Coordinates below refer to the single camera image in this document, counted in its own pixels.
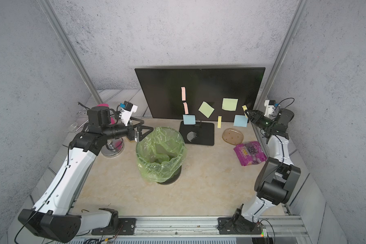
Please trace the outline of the blue sticky note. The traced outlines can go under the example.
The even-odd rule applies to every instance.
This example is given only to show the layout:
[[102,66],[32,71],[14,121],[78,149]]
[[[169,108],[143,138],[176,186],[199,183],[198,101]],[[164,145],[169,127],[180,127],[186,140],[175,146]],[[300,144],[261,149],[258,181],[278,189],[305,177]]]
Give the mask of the blue sticky note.
[[235,115],[233,125],[235,127],[246,127],[248,122],[245,115]]
[[195,125],[196,117],[195,117],[195,115],[184,114],[183,122],[184,122],[184,125]]

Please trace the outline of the green sticky note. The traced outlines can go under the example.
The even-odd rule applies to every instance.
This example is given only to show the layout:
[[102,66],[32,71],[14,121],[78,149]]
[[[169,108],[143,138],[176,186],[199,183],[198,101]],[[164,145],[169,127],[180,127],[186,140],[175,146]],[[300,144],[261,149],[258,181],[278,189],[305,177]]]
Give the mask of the green sticky note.
[[222,109],[224,111],[236,111],[238,99],[223,98]]
[[210,118],[212,113],[214,112],[214,108],[211,107],[207,102],[203,101],[200,105],[198,111],[201,112],[207,119]]

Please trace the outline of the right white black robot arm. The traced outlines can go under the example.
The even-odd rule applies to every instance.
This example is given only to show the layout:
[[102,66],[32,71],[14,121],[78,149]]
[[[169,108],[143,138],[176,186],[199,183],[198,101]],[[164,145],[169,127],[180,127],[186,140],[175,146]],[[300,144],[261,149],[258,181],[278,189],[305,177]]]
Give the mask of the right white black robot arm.
[[218,218],[219,234],[260,234],[261,215],[269,208],[289,201],[301,169],[296,167],[289,156],[287,133],[288,124],[294,113],[281,109],[274,119],[259,110],[248,110],[250,122],[264,131],[269,156],[259,173],[254,190],[256,197],[248,205],[241,205],[230,218]]

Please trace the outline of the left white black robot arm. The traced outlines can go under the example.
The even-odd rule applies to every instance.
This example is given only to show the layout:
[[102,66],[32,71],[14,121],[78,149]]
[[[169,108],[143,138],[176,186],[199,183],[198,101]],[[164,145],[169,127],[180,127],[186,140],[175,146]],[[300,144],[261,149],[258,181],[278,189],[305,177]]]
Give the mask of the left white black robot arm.
[[50,186],[31,209],[22,209],[21,229],[31,234],[68,243],[83,232],[115,235],[120,231],[119,213],[109,208],[84,215],[69,213],[76,193],[102,148],[113,139],[127,137],[140,142],[153,131],[144,120],[132,117],[137,107],[125,103],[118,111],[108,106],[87,109],[88,123],[69,143],[67,156]]

